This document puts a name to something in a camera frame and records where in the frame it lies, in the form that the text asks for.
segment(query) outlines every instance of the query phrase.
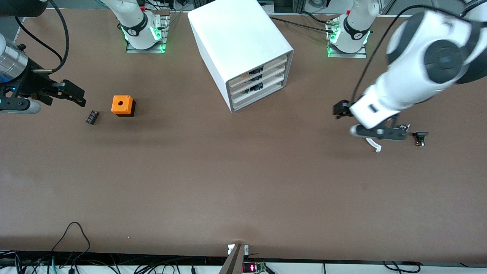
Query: wire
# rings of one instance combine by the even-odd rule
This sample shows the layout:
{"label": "wire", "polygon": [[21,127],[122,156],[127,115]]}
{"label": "wire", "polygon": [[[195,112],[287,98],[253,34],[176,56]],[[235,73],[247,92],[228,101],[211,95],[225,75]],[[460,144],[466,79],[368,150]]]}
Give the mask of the wire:
{"label": "wire", "polygon": [[174,19],[171,19],[171,22],[169,22],[169,25],[167,25],[166,27],[162,27],[161,30],[163,29],[166,29],[166,28],[169,28],[169,26],[171,26],[171,24],[176,21],[176,19],[181,15],[181,12],[183,11],[185,6],[181,6],[181,9],[179,10],[178,14],[176,15],[176,17],[174,17]]}
{"label": "wire", "polygon": [[28,31],[24,25],[22,25],[22,22],[20,22],[19,18],[17,16],[15,16],[15,21],[17,21],[17,24],[19,25],[19,27],[25,32],[27,33],[28,36],[30,36],[32,39],[34,39],[35,41],[37,41],[37,43],[41,44],[43,47],[45,47],[46,49],[50,50],[52,53],[54,53],[58,58],[59,58],[59,61],[61,62],[62,61],[62,57],[61,55],[55,50],[53,49],[52,47],[48,46],[46,43],[42,42],[39,38],[37,38],[35,35],[33,35],[30,31]]}
{"label": "wire", "polygon": [[119,265],[122,265],[122,264],[130,263],[130,262],[133,262],[133,261],[136,261],[136,260],[140,260],[142,258],[148,258],[148,257],[156,257],[156,255],[144,256],[144,257],[136,258],[136,259],[133,259],[133,260],[128,260],[128,261],[125,261],[125,262],[121,262],[121,263],[118,263],[118,264]]}
{"label": "wire", "polygon": [[66,261],[64,261],[64,264],[59,266],[59,269],[62,269],[63,267],[65,267],[68,264],[68,261],[69,261],[69,259],[71,259],[71,256],[73,255],[73,253],[74,253],[74,251],[69,252],[69,257],[66,259]]}
{"label": "wire", "polygon": [[404,273],[416,274],[416,273],[419,273],[419,272],[421,271],[421,266],[420,266],[419,264],[417,265],[417,266],[418,266],[418,269],[417,269],[417,270],[415,270],[415,271],[409,271],[409,270],[404,270],[404,269],[399,268],[399,266],[397,265],[397,263],[396,263],[396,262],[394,262],[394,261],[391,261],[391,263],[393,263],[393,264],[394,264],[395,268],[389,267],[389,266],[386,264],[386,261],[382,261],[382,263],[384,264],[384,266],[385,266],[387,269],[392,270],[392,271],[397,271],[397,272],[399,272],[399,274],[402,274],[402,272],[404,272]]}
{"label": "wire", "polygon": [[154,4],[154,3],[149,2],[149,0],[143,0],[143,1],[144,1],[144,3],[146,3],[146,4],[149,4],[149,5],[153,6],[153,7],[154,7],[154,9],[156,9],[156,10],[157,10],[157,7],[159,7],[159,10],[160,10],[160,8],[170,8],[171,10],[175,10],[175,9],[174,9],[173,7],[171,7],[171,6],[161,6],[161,5],[157,5],[157,4]]}
{"label": "wire", "polygon": [[317,22],[320,22],[320,23],[323,23],[323,24],[326,24],[326,21],[323,21],[323,20],[320,20],[318,18],[316,18],[312,13],[309,13],[307,11],[301,11],[300,14],[307,14],[309,15],[311,18],[313,18],[313,20],[317,21]]}
{"label": "wire", "polygon": [[179,271],[178,262],[176,262],[176,268],[178,269],[178,274],[181,274],[181,272]]}
{"label": "wire", "polygon": [[59,18],[61,19],[61,23],[62,23],[62,27],[64,29],[64,37],[66,39],[66,49],[64,50],[64,56],[61,60],[61,63],[55,68],[55,69],[52,69],[50,73],[54,73],[58,70],[60,70],[62,68],[62,66],[64,66],[64,63],[66,63],[66,59],[68,58],[68,53],[69,53],[69,33],[68,33],[68,26],[66,25],[66,21],[64,20],[64,17],[61,13],[61,11],[59,10],[59,8],[57,7],[56,3],[54,3],[54,0],[47,0],[49,1],[49,3],[51,3],[51,5],[53,6],[53,8],[56,10],[57,14],[59,15]]}
{"label": "wire", "polygon": [[447,15],[450,15],[450,16],[453,16],[453,17],[456,17],[458,19],[461,19],[461,20],[464,20],[462,19],[458,14],[454,14],[454,13],[451,13],[447,10],[444,10],[444,9],[440,9],[440,8],[434,8],[434,7],[431,7],[431,6],[425,6],[425,5],[413,5],[413,6],[410,6],[410,7],[407,7],[405,9],[403,9],[398,15],[396,15],[396,17],[394,18],[394,20],[391,22],[391,24],[387,27],[386,29],[386,32],[382,35],[382,37],[380,38],[379,40],[379,43],[377,44],[377,46],[375,47],[374,51],[372,52],[369,60],[367,61],[367,64],[365,65],[365,68],[364,70],[362,71],[362,75],[360,75],[360,78],[358,79],[358,82],[357,82],[357,85],[355,86],[355,89],[352,93],[352,99],[350,100],[350,103],[353,104],[355,102],[355,97],[357,95],[357,91],[358,91],[358,88],[360,87],[360,84],[362,83],[362,80],[365,76],[365,73],[367,72],[367,69],[369,68],[371,62],[372,62],[372,59],[374,59],[374,56],[375,54],[377,53],[380,45],[382,44],[382,42],[384,41],[387,33],[391,30],[392,26],[394,25],[394,23],[397,21],[397,19],[399,19],[399,17],[407,12],[408,10],[410,9],[415,9],[415,8],[426,8],[426,9],[430,9],[430,10],[435,10],[435,11],[439,11],[441,13],[444,13],[444,14],[447,14]]}
{"label": "wire", "polygon": [[79,274],[78,265],[75,263],[76,273]]}
{"label": "wire", "polygon": [[120,269],[118,268],[118,265],[117,265],[117,263],[115,262],[115,259],[113,258],[113,255],[112,255],[111,253],[110,253],[110,257],[112,258],[113,264],[114,264],[114,265],[115,265],[115,267],[117,268],[118,274],[122,274],[122,273],[120,272]]}
{"label": "wire", "polygon": [[309,29],[324,31],[324,32],[328,32],[328,33],[332,33],[333,32],[332,30],[315,28],[315,27],[312,27],[312,26],[307,26],[307,25],[303,25],[303,24],[296,23],[296,22],[291,22],[291,21],[284,20],[284,19],[281,19],[281,18],[276,18],[276,17],[271,17],[271,16],[269,16],[269,18],[271,18],[273,20],[277,20],[277,21],[282,21],[282,22],[286,22],[286,23],[289,23],[289,24],[293,24],[293,25],[296,25],[296,26],[300,26],[300,27],[303,27],[303,28],[309,28]]}
{"label": "wire", "polygon": [[164,265],[164,267],[162,268],[162,272],[161,272],[161,274],[164,274],[164,269],[166,269],[166,266],[168,266],[168,265],[172,267],[172,274],[174,274],[174,272],[175,272],[174,266],[172,266],[172,265],[170,265],[170,264],[165,264],[165,265]]}
{"label": "wire", "polygon": [[100,262],[100,261],[97,261],[97,260],[83,260],[85,262],[88,262],[88,263],[91,263],[92,265],[97,265],[97,266],[106,266],[108,268],[110,268],[113,272],[115,272],[116,274],[119,274],[115,269],[113,269],[113,267],[111,265],[108,265],[104,262]]}
{"label": "wire", "polygon": [[14,258],[14,264],[15,264],[15,270],[17,271],[17,274],[22,274],[22,269],[21,266],[19,265],[20,259],[19,256],[17,256],[17,252],[15,252],[15,258]]}
{"label": "wire", "polygon": [[37,267],[39,267],[40,264],[42,263],[42,259],[44,259],[44,256],[39,260],[39,262],[37,263],[37,265],[35,267],[32,266],[34,269],[32,270],[31,274],[34,274],[34,273],[37,274]]}
{"label": "wire", "polygon": [[467,12],[471,11],[472,9],[486,3],[487,0],[478,0],[477,2],[473,3],[473,2],[470,2],[469,4],[467,4],[467,7],[463,10],[462,12],[462,17],[464,17]]}
{"label": "wire", "polygon": [[270,269],[266,264],[264,264],[265,266],[265,271],[268,273],[268,274],[276,274],[272,269]]}
{"label": "wire", "polygon": [[54,256],[53,258],[51,259],[51,267],[53,268],[53,273],[54,274],[57,274],[57,270],[56,270],[56,264],[54,263]]}
{"label": "wire", "polygon": [[74,260],[73,262],[71,263],[71,268],[73,268],[73,265],[76,261],[76,259],[78,259],[81,255],[85,254],[91,247],[91,243],[90,243],[90,240],[88,240],[88,237],[86,237],[86,234],[85,232],[83,231],[83,227],[78,223],[78,222],[71,222],[69,223],[69,225],[66,227],[66,230],[64,231],[64,234],[62,235],[61,239],[59,239],[59,241],[57,241],[57,243],[53,246],[53,248],[51,249],[51,252],[54,251],[54,249],[56,248],[56,246],[63,240],[64,236],[66,235],[66,233],[68,232],[68,229],[69,227],[72,225],[72,224],[76,224],[79,229],[81,230],[81,234],[83,234],[83,237],[85,238],[86,242],[88,243],[88,248],[83,251],[82,253],[80,253]]}

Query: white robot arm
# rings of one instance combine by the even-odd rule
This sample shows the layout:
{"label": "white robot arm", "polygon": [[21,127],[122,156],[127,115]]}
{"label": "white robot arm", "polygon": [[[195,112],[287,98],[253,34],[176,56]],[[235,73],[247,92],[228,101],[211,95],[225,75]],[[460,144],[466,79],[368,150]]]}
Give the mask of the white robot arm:
{"label": "white robot arm", "polygon": [[453,84],[487,76],[486,20],[483,3],[462,19],[425,11],[402,23],[387,47],[388,70],[351,102],[349,114],[361,123],[352,127],[352,135],[404,139],[405,134],[386,128],[387,119]]}
{"label": "white robot arm", "polygon": [[354,53],[359,51],[379,14],[377,0],[354,0],[354,5],[348,14],[342,14],[336,19],[339,22],[337,34],[330,40],[340,51]]}
{"label": "white robot arm", "polygon": [[127,42],[136,49],[144,50],[161,40],[160,15],[146,10],[142,11],[137,0],[102,0],[109,7],[125,34]]}

